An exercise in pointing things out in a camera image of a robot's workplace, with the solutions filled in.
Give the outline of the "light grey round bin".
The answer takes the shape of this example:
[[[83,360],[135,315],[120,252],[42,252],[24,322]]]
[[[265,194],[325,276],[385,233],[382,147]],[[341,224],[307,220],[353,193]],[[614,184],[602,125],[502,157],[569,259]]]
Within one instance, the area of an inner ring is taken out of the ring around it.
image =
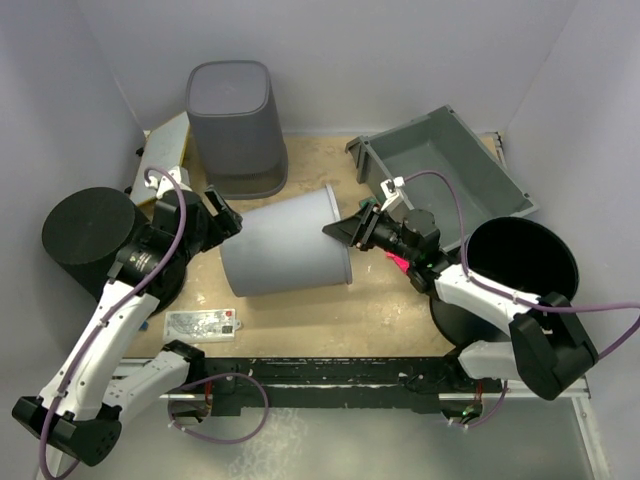
[[[255,297],[350,284],[348,248],[323,232],[341,219],[331,185],[242,215],[242,230],[220,247],[229,286]]]

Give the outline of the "grey mesh bin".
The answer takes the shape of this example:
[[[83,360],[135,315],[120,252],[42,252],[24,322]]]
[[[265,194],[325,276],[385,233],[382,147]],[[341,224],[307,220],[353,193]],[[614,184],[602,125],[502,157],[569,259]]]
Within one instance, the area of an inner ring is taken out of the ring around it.
[[[260,199],[283,189],[288,153],[264,64],[197,66],[187,82],[185,109],[207,182],[223,197]]]

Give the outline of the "black ribbed bin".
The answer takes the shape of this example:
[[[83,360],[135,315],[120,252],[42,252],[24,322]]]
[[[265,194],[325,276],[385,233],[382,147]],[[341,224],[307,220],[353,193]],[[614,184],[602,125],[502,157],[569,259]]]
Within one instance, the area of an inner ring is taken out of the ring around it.
[[[110,280],[136,286],[158,266],[143,288],[158,299],[158,311],[179,293],[186,276],[185,248],[163,258],[174,242],[180,221],[175,191],[156,201],[147,218],[124,192],[90,187],[61,200],[48,214],[41,240],[46,253],[94,299]]]

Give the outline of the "black smooth round bin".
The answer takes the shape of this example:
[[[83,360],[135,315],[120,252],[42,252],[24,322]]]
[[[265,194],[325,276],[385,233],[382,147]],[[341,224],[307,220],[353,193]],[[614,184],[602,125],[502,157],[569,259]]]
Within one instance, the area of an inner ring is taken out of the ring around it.
[[[472,271],[510,288],[541,296],[556,292],[569,300],[578,290],[579,270],[570,248],[551,230],[525,218],[485,222],[470,235],[466,253]],[[460,307],[433,300],[430,312],[439,332],[456,347],[507,339]]]

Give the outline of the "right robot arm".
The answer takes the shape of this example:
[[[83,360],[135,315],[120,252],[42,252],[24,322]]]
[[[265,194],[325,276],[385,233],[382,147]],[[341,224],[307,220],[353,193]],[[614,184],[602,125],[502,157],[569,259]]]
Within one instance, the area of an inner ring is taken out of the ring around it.
[[[465,310],[506,335],[502,342],[472,342],[445,366],[446,383],[456,391],[467,391],[484,378],[516,380],[551,401],[599,361],[565,296],[519,291],[472,272],[441,248],[440,231],[426,210],[412,210],[396,221],[381,207],[367,205],[322,231],[347,247],[377,247],[406,260],[416,291]]]

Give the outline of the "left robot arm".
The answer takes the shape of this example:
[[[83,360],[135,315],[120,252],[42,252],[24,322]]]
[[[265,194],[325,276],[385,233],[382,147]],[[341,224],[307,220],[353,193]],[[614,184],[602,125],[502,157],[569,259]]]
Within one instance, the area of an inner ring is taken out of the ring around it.
[[[238,234],[242,218],[208,187],[160,193],[151,222],[117,255],[87,327],[56,375],[36,396],[20,397],[12,416],[39,441],[44,479],[64,479],[112,451],[123,427],[160,395],[194,392],[206,378],[204,353],[173,340],[133,375],[114,370],[142,324],[160,305],[161,278],[185,271],[197,254]]]

